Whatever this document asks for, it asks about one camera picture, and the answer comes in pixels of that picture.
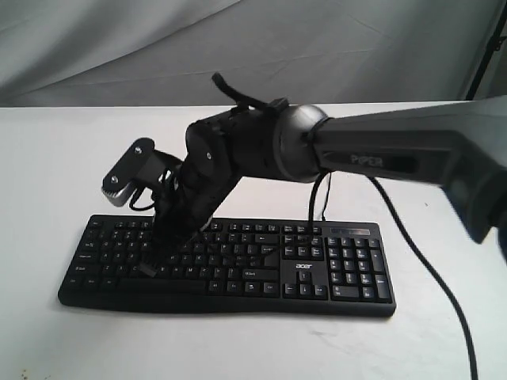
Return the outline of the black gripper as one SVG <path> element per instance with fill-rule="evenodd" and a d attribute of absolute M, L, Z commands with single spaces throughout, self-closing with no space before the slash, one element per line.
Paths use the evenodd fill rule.
<path fill-rule="evenodd" d="M 177 167 L 165 182 L 159 177 L 164 165 L 148 167 L 148 188 L 154 194 L 152 241 L 142 244 L 139 270 L 153 278 L 177 265 L 183 247 L 192 244 L 199 230 L 212 218 L 215 210 L 238 183 L 238 170 L 221 165 L 209 174 L 197 165 Z"/>

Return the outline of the grey black piper robot arm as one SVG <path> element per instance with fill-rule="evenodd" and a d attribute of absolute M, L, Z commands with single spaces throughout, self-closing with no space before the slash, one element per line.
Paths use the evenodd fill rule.
<path fill-rule="evenodd" d="M 235 105 L 190 124 L 186 158 L 163 167 L 153 249 L 140 264 L 149 276 L 210 223 L 243 177 L 320 184 L 347 172 L 434 184 L 473 241 L 496 228 L 505 247 L 505 97 L 333 118 L 314 105 L 256 100 L 220 74 L 212 80 Z"/>

